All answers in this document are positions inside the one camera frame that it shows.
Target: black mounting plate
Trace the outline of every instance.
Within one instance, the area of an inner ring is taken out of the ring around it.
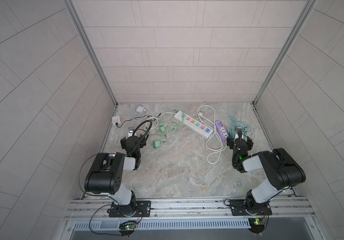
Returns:
[[[112,203],[111,208],[117,209],[117,205]],[[130,217],[138,217],[140,214],[140,217],[149,217],[150,216],[150,201],[136,201],[136,208],[140,209],[139,211],[135,211],[135,213]],[[114,214],[109,213],[109,217],[129,217],[125,216],[124,214]]]
[[[231,200],[229,200],[229,205],[231,205],[232,216],[251,216],[251,217],[253,217],[253,215],[248,214],[246,212],[245,206],[244,206],[244,199],[231,199]],[[264,215],[263,209],[266,212],[266,215],[272,215],[272,211],[271,211],[271,208],[270,208],[268,203],[267,203],[266,207],[262,208],[261,215]]]

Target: white plug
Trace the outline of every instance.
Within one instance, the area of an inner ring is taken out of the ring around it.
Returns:
[[[118,125],[120,123],[121,123],[121,121],[120,121],[119,115],[112,117],[112,125]]]

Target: white cable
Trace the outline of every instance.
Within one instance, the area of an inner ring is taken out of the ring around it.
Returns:
[[[213,122],[212,122],[211,120],[209,120],[208,118],[204,117],[204,116],[203,116],[203,113],[199,112],[199,109],[202,108],[202,107],[209,107],[209,108],[212,108],[212,110],[213,110]],[[224,150],[227,148],[227,145],[225,145],[225,147],[223,148],[224,144],[223,144],[223,142],[221,141],[221,138],[220,138],[219,133],[217,133],[217,131],[216,131],[216,125],[215,125],[215,121],[216,121],[216,112],[215,112],[215,110],[213,109],[213,107],[208,106],[208,105],[203,105],[203,106],[198,107],[198,109],[197,109],[197,115],[198,115],[198,118],[200,119],[200,122],[202,122],[204,125],[206,125],[208,128],[212,129],[212,130],[215,132],[215,134],[212,134],[212,136],[209,137],[208,140],[207,140],[206,143],[205,143],[205,146],[206,146],[209,150],[214,151],[214,152],[211,152],[210,154],[208,154],[208,156],[207,156],[207,162],[210,163],[210,164],[215,164],[215,163],[217,163],[217,162],[219,161],[220,156],[221,156],[221,152],[224,151]],[[208,126],[207,124],[205,124],[204,121],[203,121],[201,118],[204,118],[204,119],[207,120],[208,122],[212,123],[212,124],[213,124],[213,128],[210,127],[210,126]],[[220,144],[221,144],[221,147],[220,147],[219,149],[212,149],[212,148],[208,147],[208,142],[213,138],[214,135],[216,135],[216,138],[219,140],[219,142],[220,142]],[[209,159],[208,159],[209,156],[211,156],[212,154],[215,154],[215,153],[219,153],[219,157],[217,158],[216,161],[210,162]]]

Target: marble floor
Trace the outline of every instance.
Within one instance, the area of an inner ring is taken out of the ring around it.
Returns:
[[[196,110],[204,104],[216,110],[216,120],[222,120],[227,129],[231,124],[229,116],[247,122],[254,128],[251,136],[254,145],[250,154],[270,150],[250,103],[162,103],[141,106],[152,116],[170,112],[171,109],[183,109],[188,115],[198,119]],[[116,115],[120,115],[123,122],[131,118],[137,106],[139,104],[120,104]],[[206,118],[213,119],[212,109],[204,107],[201,111]],[[165,114],[163,120],[165,128],[168,123],[177,122],[173,114]],[[137,127],[140,122],[127,121],[122,128],[112,126],[104,151],[125,153],[125,150],[121,149],[120,139],[127,137],[128,127]],[[177,131],[166,131],[166,143],[159,149],[153,149],[152,141],[159,138],[150,136],[147,145],[141,148],[140,167],[136,171],[123,173],[122,183],[135,192],[136,198],[242,196],[265,178],[263,170],[243,174],[235,170],[231,165],[232,150],[229,147],[222,152],[216,164],[209,164],[206,158],[211,151],[205,147],[206,139],[184,125]],[[153,129],[150,133],[160,132]],[[220,147],[215,137],[208,145],[211,148]],[[213,154],[210,161],[215,161],[217,157],[218,154]]]

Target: white power strip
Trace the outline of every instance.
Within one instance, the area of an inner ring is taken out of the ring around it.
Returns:
[[[175,119],[181,122],[181,114],[182,111],[179,111],[175,114]],[[203,123],[199,122],[198,120],[194,119],[193,117],[189,116],[188,114],[184,113],[184,125],[192,129],[193,131],[197,132],[199,135],[208,139],[212,136],[213,130],[204,125]]]

